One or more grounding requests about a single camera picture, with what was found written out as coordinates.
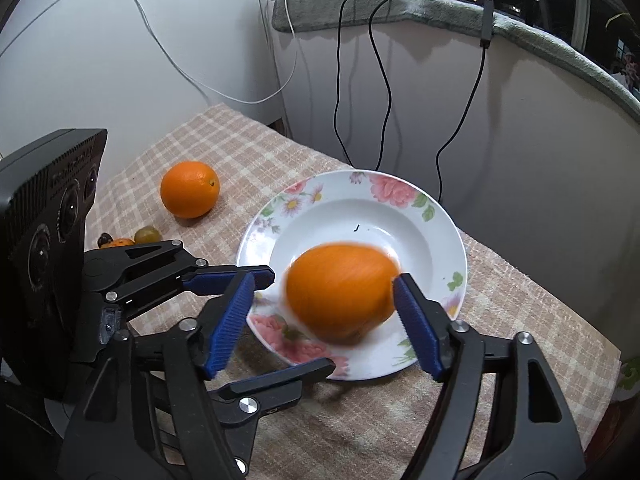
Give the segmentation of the green tomato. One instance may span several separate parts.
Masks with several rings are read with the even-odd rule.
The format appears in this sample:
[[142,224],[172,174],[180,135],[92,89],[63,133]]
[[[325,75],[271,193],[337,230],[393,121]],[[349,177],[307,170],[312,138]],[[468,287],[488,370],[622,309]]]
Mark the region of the green tomato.
[[134,233],[134,242],[140,244],[153,244],[163,240],[162,234],[154,226],[144,226]]

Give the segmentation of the large orange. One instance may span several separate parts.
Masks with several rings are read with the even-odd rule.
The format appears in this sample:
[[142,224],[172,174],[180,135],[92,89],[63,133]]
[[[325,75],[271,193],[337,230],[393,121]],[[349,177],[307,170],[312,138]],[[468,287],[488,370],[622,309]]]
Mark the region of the large orange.
[[171,167],[160,181],[160,199],[175,217],[192,220],[214,208],[220,193],[216,171],[204,162],[185,160]]
[[369,245],[332,243],[311,248],[288,268],[288,308],[314,336],[354,344],[395,312],[397,263]]

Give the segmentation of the dark plum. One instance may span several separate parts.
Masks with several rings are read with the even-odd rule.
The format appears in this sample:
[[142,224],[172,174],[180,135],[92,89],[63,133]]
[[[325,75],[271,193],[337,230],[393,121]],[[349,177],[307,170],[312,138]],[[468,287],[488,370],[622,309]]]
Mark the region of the dark plum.
[[99,238],[98,241],[96,242],[96,244],[98,244],[99,248],[102,248],[103,246],[110,244],[113,241],[113,237],[111,237],[110,234],[108,233],[102,233]]

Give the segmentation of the green grey sill cloth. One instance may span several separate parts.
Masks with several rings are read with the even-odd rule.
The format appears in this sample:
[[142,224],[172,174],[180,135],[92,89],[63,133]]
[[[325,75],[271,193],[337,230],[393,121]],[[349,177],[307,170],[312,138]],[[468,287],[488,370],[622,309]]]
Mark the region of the green grey sill cloth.
[[[288,34],[409,21],[480,38],[483,14],[480,6],[458,0],[276,0],[270,24],[277,32]],[[492,18],[491,32],[585,81],[633,120],[639,119],[639,100],[563,40],[500,13]]]

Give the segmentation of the white floral plate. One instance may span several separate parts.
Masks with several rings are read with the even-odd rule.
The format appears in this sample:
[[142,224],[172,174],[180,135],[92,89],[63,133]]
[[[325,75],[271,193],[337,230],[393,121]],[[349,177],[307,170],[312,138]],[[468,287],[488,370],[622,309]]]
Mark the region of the white floral plate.
[[358,344],[329,344],[311,333],[285,302],[284,277],[306,250],[330,243],[378,248],[409,273],[427,298],[457,318],[468,287],[461,234],[427,192],[371,170],[336,170],[297,182],[256,214],[241,240],[239,266],[270,266],[276,280],[256,292],[247,325],[267,350],[296,365],[326,356],[334,380],[359,382],[394,374],[416,362],[398,315]]

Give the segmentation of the beige checkered tablecloth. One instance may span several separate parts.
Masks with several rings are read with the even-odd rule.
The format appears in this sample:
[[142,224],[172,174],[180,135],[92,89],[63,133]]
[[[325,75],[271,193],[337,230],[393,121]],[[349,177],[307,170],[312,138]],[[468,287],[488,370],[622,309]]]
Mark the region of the beige checkered tablecloth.
[[[130,236],[156,226],[213,264],[235,259],[259,208],[282,188],[334,170],[334,158],[305,148],[218,104],[142,148],[115,139],[106,154],[126,162],[100,174],[87,220],[86,244],[102,233]],[[221,180],[221,201],[203,221],[177,222],[160,201],[160,179],[176,162],[195,159]],[[462,316],[481,333],[532,333],[558,380],[582,442],[589,442],[610,404],[620,350],[593,326],[490,248],[465,237],[470,280]],[[432,414],[439,386],[412,366],[377,382],[320,382],[299,404],[263,418],[250,476],[254,479],[397,479]]]

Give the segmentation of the small mandarin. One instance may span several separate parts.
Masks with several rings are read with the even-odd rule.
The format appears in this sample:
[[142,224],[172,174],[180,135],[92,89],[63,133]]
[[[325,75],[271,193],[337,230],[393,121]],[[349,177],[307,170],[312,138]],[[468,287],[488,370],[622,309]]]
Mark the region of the small mandarin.
[[123,238],[115,238],[110,242],[106,242],[102,244],[100,248],[105,249],[105,248],[115,248],[115,247],[128,247],[132,245],[134,245],[134,240],[132,240],[131,238],[123,237]]

